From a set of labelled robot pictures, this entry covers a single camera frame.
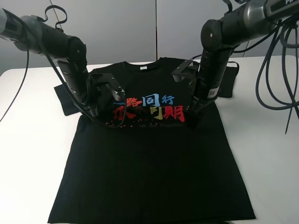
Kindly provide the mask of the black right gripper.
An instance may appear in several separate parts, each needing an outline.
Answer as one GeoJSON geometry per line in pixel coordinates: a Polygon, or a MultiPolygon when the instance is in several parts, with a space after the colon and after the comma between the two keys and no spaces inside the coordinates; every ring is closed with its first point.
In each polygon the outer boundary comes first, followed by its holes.
{"type": "Polygon", "coordinates": [[[215,52],[203,50],[191,101],[185,109],[185,121],[189,128],[197,127],[206,113],[205,108],[218,97],[229,58],[230,49],[215,52]]]}

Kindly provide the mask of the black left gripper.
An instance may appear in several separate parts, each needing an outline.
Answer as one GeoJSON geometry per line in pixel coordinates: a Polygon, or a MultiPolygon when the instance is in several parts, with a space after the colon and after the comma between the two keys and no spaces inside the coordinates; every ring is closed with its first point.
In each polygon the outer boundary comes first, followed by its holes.
{"type": "Polygon", "coordinates": [[[58,60],[57,63],[68,89],[77,103],[84,109],[80,110],[80,112],[86,116],[97,117],[99,115],[97,104],[100,93],[91,87],[91,78],[87,70],[87,60],[83,59],[74,62],[58,60]]]}

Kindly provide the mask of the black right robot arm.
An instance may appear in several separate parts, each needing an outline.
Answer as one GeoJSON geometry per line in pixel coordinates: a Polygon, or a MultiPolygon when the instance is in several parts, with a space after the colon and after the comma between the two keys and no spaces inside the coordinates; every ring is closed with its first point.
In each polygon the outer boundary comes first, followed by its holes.
{"type": "Polygon", "coordinates": [[[299,3],[296,0],[241,0],[237,9],[230,9],[221,19],[208,20],[201,30],[203,52],[198,66],[186,61],[185,69],[191,78],[191,102],[185,115],[190,128],[195,128],[203,117],[205,107],[214,102],[229,58],[244,42],[271,37],[259,74],[269,74],[274,48],[282,45],[282,63],[286,51],[298,51],[298,42],[290,43],[291,32],[299,32],[299,3]]]}

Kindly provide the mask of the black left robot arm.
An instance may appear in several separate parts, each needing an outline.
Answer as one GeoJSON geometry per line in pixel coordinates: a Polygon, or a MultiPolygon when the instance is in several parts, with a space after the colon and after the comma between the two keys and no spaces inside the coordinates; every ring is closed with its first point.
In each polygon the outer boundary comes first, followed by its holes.
{"type": "Polygon", "coordinates": [[[20,18],[4,8],[0,10],[0,36],[21,51],[46,57],[75,106],[94,119],[90,100],[83,98],[90,97],[91,91],[87,84],[86,45],[78,37],[46,25],[40,17],[20,18]]]}

